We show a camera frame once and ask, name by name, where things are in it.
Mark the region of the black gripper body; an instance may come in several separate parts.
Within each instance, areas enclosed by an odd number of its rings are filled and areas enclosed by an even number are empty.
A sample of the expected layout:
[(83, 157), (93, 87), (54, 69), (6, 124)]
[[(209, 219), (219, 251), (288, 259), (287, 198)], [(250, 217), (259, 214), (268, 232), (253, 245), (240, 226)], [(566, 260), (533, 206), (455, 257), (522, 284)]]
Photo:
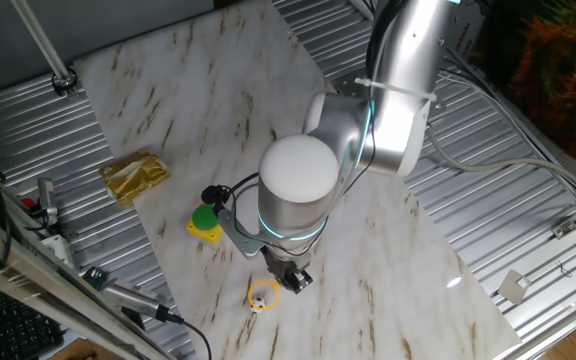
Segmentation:
[(275, 249), (263, 247), (261, 249), (267, 270), (276, 277), (283, 278), (289, 274), (304, 271), (311, 262), (312, 255), (292, 256), (279, 254)]

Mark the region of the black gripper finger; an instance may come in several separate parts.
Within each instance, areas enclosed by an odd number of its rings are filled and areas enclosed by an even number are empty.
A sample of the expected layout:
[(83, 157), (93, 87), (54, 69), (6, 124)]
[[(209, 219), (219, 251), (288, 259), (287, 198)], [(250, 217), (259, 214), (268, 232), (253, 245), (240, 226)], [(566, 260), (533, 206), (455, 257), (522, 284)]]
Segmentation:
[(273, 271), (273, 276), (276, 281), (285, 289), (293, 289), (293, 272), (290, 269), (284, 269), (279, 271)]
[(313, 282), (313, 278), (306, 270), (293, 272), (290, 275), (290, 286), (295, 294), (300, 293)]

